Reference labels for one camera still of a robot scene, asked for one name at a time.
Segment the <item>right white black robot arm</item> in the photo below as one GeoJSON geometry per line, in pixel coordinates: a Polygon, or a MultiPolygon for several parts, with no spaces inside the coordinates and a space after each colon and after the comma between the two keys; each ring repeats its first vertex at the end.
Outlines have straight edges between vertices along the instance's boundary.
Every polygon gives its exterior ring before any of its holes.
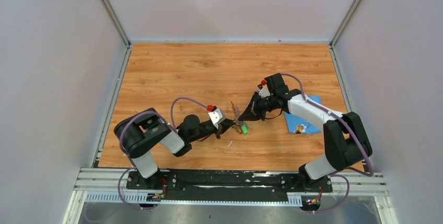
{"type": "Polygon", "coordinates": [[[324,153],[299,168],[296,185],[304,191],[312,191],[323,178],[342,170],[353,170],[353,165],[361,161],[366,162],[369,171],[359,173],[373,176],[374,169],[369,161],[372,147],[360,116],[315,102],[305,94],[303,87],[289,89],[284,82],[285,76],[276,73],[264,78],[260,91],[253,94],[239,120],[264,121],[268,112],[280,109],[306,120],[323,133],[324,153]]]}

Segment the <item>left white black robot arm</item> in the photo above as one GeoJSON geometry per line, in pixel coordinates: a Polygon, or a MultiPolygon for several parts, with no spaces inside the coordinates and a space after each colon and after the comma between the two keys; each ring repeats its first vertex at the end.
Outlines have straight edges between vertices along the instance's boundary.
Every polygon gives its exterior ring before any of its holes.
{"type": "Polygon", "coordinates": [[[209,120],[202,122],[197,115],[189,114],[174,127],[154,108],[149,108],[124,119],[113,131],[122,152],[138,171],[141,184],[154,189],[160,182],[159,168],[151,154],[156,145],[160,144],[174,156],[181,157],[192,149],[192,142],[212,135],[220,138],[236,124],[218,108],[209,111],[208,117],[209,120]]]}

